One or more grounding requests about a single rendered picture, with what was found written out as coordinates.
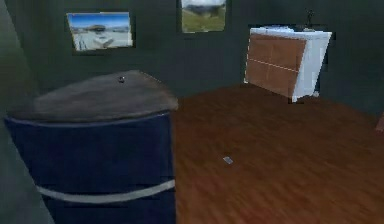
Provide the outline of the dark faucet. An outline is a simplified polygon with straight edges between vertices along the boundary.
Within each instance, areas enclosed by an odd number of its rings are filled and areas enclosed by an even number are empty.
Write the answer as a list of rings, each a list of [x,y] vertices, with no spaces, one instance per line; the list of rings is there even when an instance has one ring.
[[[313,16],[314,16],[314,11],[313,10],[308,10],[307,11],[307,22],[306,22],[304,30],[309,30],[309,31],[314,31],[315,30],[313,28],[313,23],[312,23]]]

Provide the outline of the white and brown cabinet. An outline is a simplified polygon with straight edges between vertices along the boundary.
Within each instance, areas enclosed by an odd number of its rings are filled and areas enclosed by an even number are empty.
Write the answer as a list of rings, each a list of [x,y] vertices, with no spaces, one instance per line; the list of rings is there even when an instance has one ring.
[[[331,32],[288,27],[251,28],[244,82],[285,96],[292,103],[318,96],[316,84]]]

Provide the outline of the framed green hill picture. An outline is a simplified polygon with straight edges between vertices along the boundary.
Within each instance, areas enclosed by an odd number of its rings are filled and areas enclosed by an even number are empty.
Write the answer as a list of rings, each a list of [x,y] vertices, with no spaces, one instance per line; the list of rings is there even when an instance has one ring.
[[[227,0],[180,0],[183,33],[223,31]]]

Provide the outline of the framed beach picture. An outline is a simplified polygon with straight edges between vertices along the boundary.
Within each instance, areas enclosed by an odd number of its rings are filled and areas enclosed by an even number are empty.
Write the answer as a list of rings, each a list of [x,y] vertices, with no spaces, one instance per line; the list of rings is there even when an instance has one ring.
[[[66,17],[77,51],[134,45],[128,12],[67,13]]]

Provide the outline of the dark blue chest of drawers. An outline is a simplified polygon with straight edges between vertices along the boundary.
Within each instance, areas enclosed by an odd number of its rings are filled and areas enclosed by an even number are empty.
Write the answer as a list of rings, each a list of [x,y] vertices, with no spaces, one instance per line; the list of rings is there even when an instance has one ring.
[[[177,106],[165,84],[131,70],[40,95],[4,123],[55,224],[176,224]]]

